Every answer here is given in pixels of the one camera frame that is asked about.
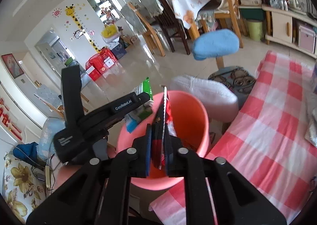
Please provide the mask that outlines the green white snack bag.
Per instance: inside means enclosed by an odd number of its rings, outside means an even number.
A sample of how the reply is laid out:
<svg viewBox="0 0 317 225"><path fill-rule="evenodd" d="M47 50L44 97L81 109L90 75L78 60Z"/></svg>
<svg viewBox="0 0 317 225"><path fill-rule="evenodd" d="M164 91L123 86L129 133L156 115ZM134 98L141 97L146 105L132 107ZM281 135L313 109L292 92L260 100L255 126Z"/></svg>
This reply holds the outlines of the green white snack bag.
<svg viewBox="0 0 317 225"><path fill-rule="evenodd" d="M149 101L125 115L126 130L129 133L132 133L143 120L153 113L152 106L154 103L149 77L143 80L140 85L135 87L132 92L135 92L136 95L146 92L149 95Z"/></svg>

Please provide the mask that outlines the red snack wrapper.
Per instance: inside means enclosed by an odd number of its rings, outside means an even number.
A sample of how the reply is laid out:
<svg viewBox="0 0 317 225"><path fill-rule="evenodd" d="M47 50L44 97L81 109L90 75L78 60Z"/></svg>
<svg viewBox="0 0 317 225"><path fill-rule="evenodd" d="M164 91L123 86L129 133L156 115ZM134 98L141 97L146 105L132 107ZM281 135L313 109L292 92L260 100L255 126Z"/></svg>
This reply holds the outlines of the red snack wrapper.
<svg viewBox="0 0 317 225"><path fill-rule="evenodd" d="M163 96L152 122L151 159L155 168L162 169L173 161L173 151L169 141L177 136L167 87L162 85Z"/></svg>

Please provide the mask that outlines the pink plastic trash bucket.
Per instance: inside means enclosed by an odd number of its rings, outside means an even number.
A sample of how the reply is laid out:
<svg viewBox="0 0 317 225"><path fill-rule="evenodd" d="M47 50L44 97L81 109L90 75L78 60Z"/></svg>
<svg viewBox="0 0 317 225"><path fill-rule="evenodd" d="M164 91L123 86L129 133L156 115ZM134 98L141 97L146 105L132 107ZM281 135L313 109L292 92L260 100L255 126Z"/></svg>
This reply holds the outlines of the pink plastic trash bucket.
<svg viewBox="0 0 317 225"><path fill-rule="evenodd" d="M169 91L171 103L171 113L174 121L174 129L178 138L182 140L183 146L194 150L200 157L205 157L210 145L209 120L205 107L193 95L183 91ZM155 113L161 102L163 93L153 96L153 114L142 121L132 133L129 133L123 125L120 130L116 151L121 152L130 148L135 138L145 134L146 125L152 123ZM149 177L132 178L131 183L142 189L160 191L168 189L183 180L179 178L169 178L165 172L150 166Z"/></svg>

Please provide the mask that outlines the red gift boxes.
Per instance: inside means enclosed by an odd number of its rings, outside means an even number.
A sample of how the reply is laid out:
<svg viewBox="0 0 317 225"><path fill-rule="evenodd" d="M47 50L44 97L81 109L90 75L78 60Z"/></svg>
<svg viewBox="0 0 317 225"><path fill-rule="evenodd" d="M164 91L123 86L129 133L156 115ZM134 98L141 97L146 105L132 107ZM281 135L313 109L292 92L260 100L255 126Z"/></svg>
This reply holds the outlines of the red gift boxes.
<svg viewBox="0 0 317 225"><path fill-rule="evenodd" d="M85 64L85 71L93 81L96 81L116 62L117 58L113 52L109 48L103 48L101 53L89 58Z"/></svg>

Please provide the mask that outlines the light wooden chair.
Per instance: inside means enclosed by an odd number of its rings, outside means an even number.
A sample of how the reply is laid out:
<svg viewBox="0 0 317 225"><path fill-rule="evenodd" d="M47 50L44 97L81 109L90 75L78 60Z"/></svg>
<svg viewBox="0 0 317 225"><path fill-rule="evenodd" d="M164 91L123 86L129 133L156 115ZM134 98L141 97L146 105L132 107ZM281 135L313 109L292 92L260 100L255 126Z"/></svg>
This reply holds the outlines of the light wooden chair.
<svg viewBox="0 0 317 225"><path fill-rule="evenodd" d="M165 57L165 50L163 49L156 31L133 4L131 2L125 4L120 12L126 21L133 27L133 31L143 37L150 52L154 54L154 50L158 49L161 56Z"/></svg>

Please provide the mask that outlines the red white checkered tablecloth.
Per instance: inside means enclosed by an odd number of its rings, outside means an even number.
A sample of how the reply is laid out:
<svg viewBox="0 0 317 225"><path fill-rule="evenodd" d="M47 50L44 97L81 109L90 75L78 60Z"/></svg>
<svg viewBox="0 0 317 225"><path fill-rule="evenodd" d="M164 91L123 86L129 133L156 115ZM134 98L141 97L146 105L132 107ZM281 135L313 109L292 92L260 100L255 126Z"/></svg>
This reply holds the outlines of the red white checkered tablecloth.
<svg viewBox="0 0 317 225"><path fill-rule="evenodd" d="M207 154L223 157L291 223L310 196L316 147L305 139L312 66L268 51L235 120Z"/></svg>

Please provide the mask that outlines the floral cushion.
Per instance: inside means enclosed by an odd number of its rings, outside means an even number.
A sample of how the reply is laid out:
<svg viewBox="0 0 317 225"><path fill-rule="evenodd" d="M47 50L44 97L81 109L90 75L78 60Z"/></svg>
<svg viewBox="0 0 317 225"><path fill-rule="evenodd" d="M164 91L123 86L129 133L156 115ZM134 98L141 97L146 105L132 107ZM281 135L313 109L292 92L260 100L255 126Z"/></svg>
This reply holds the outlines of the floral cushion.
<svg viewBox="0 0 317 225"><path fill-rule="evenodd" d="M2 195L17 219L25 224L28 216L49 196L44 170L12 154L4 157Z"/></svg>

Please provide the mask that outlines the white cushioned stool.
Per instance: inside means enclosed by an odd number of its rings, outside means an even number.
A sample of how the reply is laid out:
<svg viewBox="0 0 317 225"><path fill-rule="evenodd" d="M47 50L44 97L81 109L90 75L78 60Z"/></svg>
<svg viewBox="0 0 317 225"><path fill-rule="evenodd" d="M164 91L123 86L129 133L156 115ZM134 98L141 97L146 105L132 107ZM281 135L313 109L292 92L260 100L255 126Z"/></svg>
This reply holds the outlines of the white cushioned stool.
<svg viewBox="0 0 317 225"><path fill-rule="evenodd" d="M210 119L229 123L239 112L238 97L220 82L183 75L173 78L168 88L195 96Z"/></svg>

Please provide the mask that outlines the dark wooden chair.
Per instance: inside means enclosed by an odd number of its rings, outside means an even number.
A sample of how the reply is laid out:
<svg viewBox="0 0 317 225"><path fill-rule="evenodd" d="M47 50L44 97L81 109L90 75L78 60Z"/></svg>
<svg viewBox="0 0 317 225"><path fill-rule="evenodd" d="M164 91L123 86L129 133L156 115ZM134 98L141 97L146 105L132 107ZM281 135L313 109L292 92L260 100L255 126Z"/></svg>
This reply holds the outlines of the dark wooden chair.
<svg viewBox="0 0 317 225"><path fill-rule="evenodd" d="M186 33L184 31L183 25L178 19L176 19L175 14L168 3L167 0L158 0L163 11L158 16L155 16L154 19L158 22L166 40L172 52L175 51L174 45L171 41L172 38L180 38L183 42L185 52L187 55L190 55L190 48L186 40Z"/></svg>

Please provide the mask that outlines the blue cushioned stool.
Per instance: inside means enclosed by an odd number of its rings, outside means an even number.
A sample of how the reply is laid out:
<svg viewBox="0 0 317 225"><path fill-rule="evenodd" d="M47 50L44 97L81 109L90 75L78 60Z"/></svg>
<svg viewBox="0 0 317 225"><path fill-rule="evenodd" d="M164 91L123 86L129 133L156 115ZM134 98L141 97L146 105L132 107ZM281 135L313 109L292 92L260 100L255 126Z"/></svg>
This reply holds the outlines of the blue cushioned stool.
<svg viewBox="0 0 317 225"><path fill-rule="evenodd" d="M199 36L193 42L192 53L195 60L217 58L238 52L240 41L229 29L219 29Z"/></svg>

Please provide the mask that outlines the cartoon patterned floor mat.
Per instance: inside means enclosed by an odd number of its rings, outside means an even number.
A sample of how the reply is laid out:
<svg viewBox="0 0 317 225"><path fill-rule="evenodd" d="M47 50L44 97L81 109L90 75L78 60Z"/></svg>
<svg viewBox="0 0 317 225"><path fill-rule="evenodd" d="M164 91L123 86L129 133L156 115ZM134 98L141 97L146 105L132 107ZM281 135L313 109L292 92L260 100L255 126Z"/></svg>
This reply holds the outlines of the cartoon patterned floor mat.
<svg viewBox="0 0 317 225"><path fill-rule="evenodd" d="M240 66L228 66L209 75L208 80L224 84L235 94L249 94L256 79Z"/></svg>

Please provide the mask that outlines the white orange patterned cloth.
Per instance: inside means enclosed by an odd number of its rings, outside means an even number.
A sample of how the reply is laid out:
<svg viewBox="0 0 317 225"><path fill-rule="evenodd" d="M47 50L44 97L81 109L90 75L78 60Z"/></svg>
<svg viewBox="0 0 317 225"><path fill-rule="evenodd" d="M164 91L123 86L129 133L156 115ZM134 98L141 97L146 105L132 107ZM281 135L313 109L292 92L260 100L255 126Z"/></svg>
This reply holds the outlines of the white orange patterned cloth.
<svg viewBox="0 0 317 225"><path fill-rule="evenodd" d="M180 20L185 29L190 29L197 19L198 12L210 0L171 0L176 19Z"/></svg>

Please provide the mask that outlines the green waste bin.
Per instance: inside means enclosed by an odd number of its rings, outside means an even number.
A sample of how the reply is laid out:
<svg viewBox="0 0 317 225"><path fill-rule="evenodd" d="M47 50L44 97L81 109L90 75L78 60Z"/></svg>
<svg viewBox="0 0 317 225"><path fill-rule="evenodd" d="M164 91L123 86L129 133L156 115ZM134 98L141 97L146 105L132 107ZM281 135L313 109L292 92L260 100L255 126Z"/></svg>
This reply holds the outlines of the green waste bin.
<svg viewBox="0 0 317 225"><path fill-rule="evenodd" d="M247 20L249 36L254 41L261 41L263 38L263 22L259 20Z"/></svg>

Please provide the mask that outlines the cream tv cabinet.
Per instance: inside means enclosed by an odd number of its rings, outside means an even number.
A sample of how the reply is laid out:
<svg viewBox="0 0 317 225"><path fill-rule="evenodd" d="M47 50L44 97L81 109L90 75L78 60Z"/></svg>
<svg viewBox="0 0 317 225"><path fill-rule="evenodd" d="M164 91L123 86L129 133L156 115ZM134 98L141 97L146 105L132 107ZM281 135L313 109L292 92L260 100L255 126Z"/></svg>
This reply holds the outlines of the cream tv cabinet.
<svg viewBox="0 0 317 225"><path fill-rule="evenodd" d="M316 59L316 3L313 0L269 0L262 5L266 13L267 43L275 42ZM315 31L315 53L298 45L298 21L307 23Z"/></svg>

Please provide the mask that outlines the pink storage box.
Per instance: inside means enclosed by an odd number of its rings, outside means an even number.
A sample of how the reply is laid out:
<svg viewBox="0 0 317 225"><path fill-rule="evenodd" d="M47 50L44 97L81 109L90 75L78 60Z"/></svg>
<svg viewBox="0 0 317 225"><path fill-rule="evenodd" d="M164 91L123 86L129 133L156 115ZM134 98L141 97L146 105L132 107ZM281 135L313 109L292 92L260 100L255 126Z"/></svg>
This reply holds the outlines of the pink storage box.
<svg viewBox="0 0 317 225"><path fill-rule="evenodd" d="M315 31L307 23L298 21L298 45L300 48L315 53Z"/></svg>

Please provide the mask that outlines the giraffe height wall sticker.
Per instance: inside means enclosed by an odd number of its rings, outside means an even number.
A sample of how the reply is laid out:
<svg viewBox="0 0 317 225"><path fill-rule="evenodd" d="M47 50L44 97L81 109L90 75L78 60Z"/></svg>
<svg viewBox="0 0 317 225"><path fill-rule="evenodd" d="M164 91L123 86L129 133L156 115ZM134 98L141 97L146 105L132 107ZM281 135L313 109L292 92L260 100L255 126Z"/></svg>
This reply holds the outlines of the giraffe height wall sticker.
<svg viewBox="0 0 317 225"><path fill-rule="evenodd" d="M75 26L77 27L77 29L74 31L74 34L73 34L74 38L79 39L81 36L84 36L85 39L89 42L89 44L92 46L94 51L98 54L101 53L101 49L98 48L95 41L87 33L85 25L82 24L81 20L76 14L74 4L70 6L66 6L65 12L66 12L66 16L70 17L75 23Z"/></svg>

